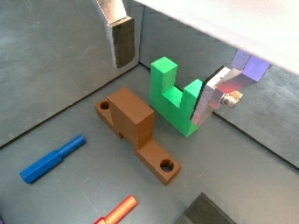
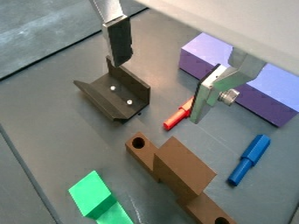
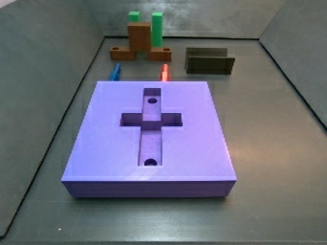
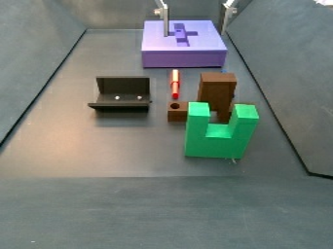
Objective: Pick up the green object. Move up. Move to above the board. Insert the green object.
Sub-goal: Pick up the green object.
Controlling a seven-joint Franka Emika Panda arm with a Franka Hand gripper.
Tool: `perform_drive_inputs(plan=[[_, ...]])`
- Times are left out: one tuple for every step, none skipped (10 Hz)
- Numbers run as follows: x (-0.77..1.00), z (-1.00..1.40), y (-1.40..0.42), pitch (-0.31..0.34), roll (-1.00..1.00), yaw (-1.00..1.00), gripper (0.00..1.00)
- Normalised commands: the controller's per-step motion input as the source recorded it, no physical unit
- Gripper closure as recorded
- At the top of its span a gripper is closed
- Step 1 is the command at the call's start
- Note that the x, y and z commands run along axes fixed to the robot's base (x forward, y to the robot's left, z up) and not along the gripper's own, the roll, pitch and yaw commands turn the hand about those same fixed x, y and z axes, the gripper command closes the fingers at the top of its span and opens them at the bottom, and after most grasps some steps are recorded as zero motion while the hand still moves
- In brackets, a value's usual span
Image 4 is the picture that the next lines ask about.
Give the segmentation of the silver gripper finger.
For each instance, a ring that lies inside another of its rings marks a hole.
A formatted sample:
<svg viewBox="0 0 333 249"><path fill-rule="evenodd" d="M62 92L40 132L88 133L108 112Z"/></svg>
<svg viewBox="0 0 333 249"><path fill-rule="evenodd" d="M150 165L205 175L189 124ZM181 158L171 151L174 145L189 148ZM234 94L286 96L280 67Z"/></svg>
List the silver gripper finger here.
<svg viewBox="0 0 333 249"><path fill-rule="evenodd" d="M155 0L158 8L154 10L154 14L163 20L165 36L169 35L169 7L165 0Z"/></svg>
<svg viewBox="0 0 333 249"><path fill-rule="evenodd" d="M235 5L238 1L239 0L226 0L226 2L222 4L221 34L225 34L227 22L237 13Z"/></svg>

